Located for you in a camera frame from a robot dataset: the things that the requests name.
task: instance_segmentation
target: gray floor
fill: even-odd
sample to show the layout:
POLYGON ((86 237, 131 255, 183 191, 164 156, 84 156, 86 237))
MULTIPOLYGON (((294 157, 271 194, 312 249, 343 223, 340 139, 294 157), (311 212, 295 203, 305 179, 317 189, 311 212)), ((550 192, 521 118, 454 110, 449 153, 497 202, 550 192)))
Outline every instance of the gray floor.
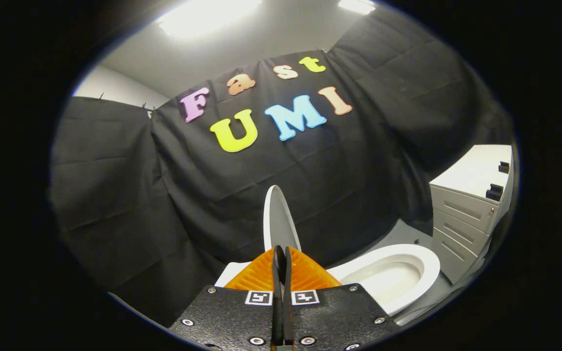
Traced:
MULTIPOLYGON (((426 235, 413 227, 410 227, 405 222, 403 222, 403 220, 399 219, 396 225, 394 225, 392 230, 384 238, 382 238, 379 242, 373 244, 369 249, 353 255, 353 257, 350 259, 354 259, 384 246, 397 244, 415 244, 416 240, 417 245, 421 245, 430 249, 431 243, 433 242, 433 237, 426 235)), ((408 322, 411 322, 413 319, 429 311, 431 307, 437 305, 437 303, 442 301, 453 291, 470 282, 470 278, 473 277, 473 273, 475 273, 475 271, 477 271, 484 262, 484 258, 482 257, 484 257, 484 255, 486 254, 487 248, 488 244, 486 245, 484 252, 479 255, 479 257, 481 258, 477 260, 474 265, 472 265, 472 267, 466 274, 468 278, 462 278, 459 282, 457 282, 457 284, 450 284, 450 280, 448 280, 448 278, 446 278, 445 275, 440 272, 439 277, 437 277, 437 280, 435 280, 435 283, 433 283, 433 285, 426 291, 426 293, 424 293, 424 295, 422 295, 418 300, 413 302, 413 304, 409 305, 394 316, 397 324, 404 325, 408 322)))

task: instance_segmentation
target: white wall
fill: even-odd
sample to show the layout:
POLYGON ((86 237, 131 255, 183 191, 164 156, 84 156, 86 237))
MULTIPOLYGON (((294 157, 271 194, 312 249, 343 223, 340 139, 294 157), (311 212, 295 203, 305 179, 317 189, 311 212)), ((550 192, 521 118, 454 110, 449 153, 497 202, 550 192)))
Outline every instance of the white wall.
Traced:
POLYGON ((145 108, 147 109, 153 109, 154 106, 160 107, 170 99, 105 66, 95 67, 75 90, 73 96, 99 98, 102 93, 102 100, 123 102, 140 107, 146 102, 145 108))

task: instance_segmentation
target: foam letter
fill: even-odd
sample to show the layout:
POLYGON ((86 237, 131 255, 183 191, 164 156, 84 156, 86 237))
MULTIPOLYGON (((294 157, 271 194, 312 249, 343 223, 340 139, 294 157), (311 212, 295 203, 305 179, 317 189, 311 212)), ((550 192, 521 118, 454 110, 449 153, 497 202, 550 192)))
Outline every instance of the foam letter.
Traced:
POLYGON ((207 87, 198 89, 194 93, 181 99, 183 107, 185 107, 185 121, 190 122, 194 118, 200 117, 205 113, 205 110, 199 109, 205 106, 205 94, 209 94, 209 89, 207 87))
POLYGON ((319 89, 318 94, 328 99, 328 102, 330 102, 335 108, 335 114, 337 115, 349 113, 353 109, 352 106, 346 104, 346 102, 341 99, 341 97, 337 94, 337 91, 335 91, 335 87, 319 89))
POLYGON ((306 56, 305 58, 300 60, 299 63, 304 64, 305 67, 307 67, 307 69, 312 71, 312 72, 322 72, 326 69, 326 67, 325 66, 318 66, 318 64, 316 64, 316 62, 319 62, 319 61, 320 60, 318 60, 318 58, 310 58, 309 56, 306 56))
POLYGON ((216 134, 218 143, 223 150, 228 153, 236 153, 237 151, 246 149, 255 142, 255 139, 257 139, 257 127, 253 123, 250 113, 251 110, 242 110, 234 116, 234 118, 241 120, 244 129, 246 129, 246 135, 241 139, 234 138, 234 134, 229 128, 229 123, 231 123, 229 118, 219 120, 212 124, 209 130, 216 134))
POLYGON ((277 73, 277 76, 282 79, 291 79, 299 76, 299 74, 296 71, 293 71, 292 67, 287 64, 284 64, 283 66, 275 66, 272 71, 277 73))
POLYGON ((281 132, 279 134, 281 140, 288 140, 296 135, 296 131, 290 129, 288 124, 302 132, 305 130, 303 118, 307 120, 307 126, 310 128, 326 122, 326 118, 322 117, 309 102, 308 95, 300 95, 294 98, 294 111, 290 111, 281 105, 274 105, 268 107, 263 113, 272 117, 277 124, 277 128, 281 132))
POLYGON ((231 95, 240 94, 244 91, 244 89, 248 89, 254 85, 255 81, 252 80, 246 73, 238 74, 227 82, 229 93, 231 95))

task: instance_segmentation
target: screw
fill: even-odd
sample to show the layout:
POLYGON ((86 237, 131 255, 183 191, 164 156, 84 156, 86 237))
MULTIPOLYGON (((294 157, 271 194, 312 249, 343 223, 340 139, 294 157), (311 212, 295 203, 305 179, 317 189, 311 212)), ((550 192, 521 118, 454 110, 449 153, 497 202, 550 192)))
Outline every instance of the screw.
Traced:
POLYGON ((304 337, 301 339, 301 344, 303 345, 311 345, 314 342, 316 342, 316 339, 312 338, 312 337, 304 337))
POLYGON ((263 345, 263 343, 265 341, 263 341, 263 338, 250 338, 250 343, 253 345, 263 345))

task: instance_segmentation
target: yellow letter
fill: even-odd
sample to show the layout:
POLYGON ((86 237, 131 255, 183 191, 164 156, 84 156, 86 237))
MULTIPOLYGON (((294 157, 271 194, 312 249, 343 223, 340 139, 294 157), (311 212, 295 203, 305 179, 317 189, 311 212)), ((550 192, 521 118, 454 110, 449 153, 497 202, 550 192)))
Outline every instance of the yellow letter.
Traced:
POLYGON ((353 109, 352 106, 346 104, 346 102, 341 99, 341 97, 337 94, 337 91, 335 91, 335 87, 319 89, 318 94, 328 99, 328 102, 330 102, 335 108, 335 114, 346 114, 353 109))
POLYGON ((246 149, 255 142, 255 139, 257 139, 257 127, 253 123, 250 113, 251 110, 242 110, 234 116, 234 118, 241 120, 246 130, 246 135, 241 139, 234 138, 234 134, 229 128, 229 123, 231 122, 229 118, 219 120, 210 127, 209 130, 216 134, 218 143, 223 150, 228 153, 236 153, 246 149))
POLYGON ((277 73, 277 76, 282 79, 291 79, 299 76, 299 74, 296 71, 293 71, 292 67, 287 64, 284 64, 283 66, 275 66, 272 71, 277 73))
POLYGON ((310 58, 309 56, 304 57, 299 61, 300 64, 304 64, 308 70, 312 72, 322 72, 326 69, 325 66, 318 66, 316 62, 319 62, 318 58, 310 58))
POLYGON ((254 85, 255 81, 252 80, 246 73, 238 74, 227 82, 229 93, 231 95, 240 94, 244 91, 244 89, 248 89, 254 85))

